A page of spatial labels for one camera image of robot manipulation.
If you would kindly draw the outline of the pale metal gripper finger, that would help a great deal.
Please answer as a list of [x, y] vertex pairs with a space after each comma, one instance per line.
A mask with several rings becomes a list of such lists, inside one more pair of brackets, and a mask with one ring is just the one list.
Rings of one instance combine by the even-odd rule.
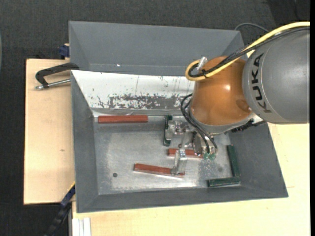
[[175, 158], [174, 158], [174, 166], [171, 169], [171, 175], [175, 176], [180, 173], [180, 163], [181, 163], [180, 152], [176, 151]]
[[176, 163], [176, 174], [184, 174], [187, 165], [188, 158], [184, 149], [178, 151], [177, 163]]

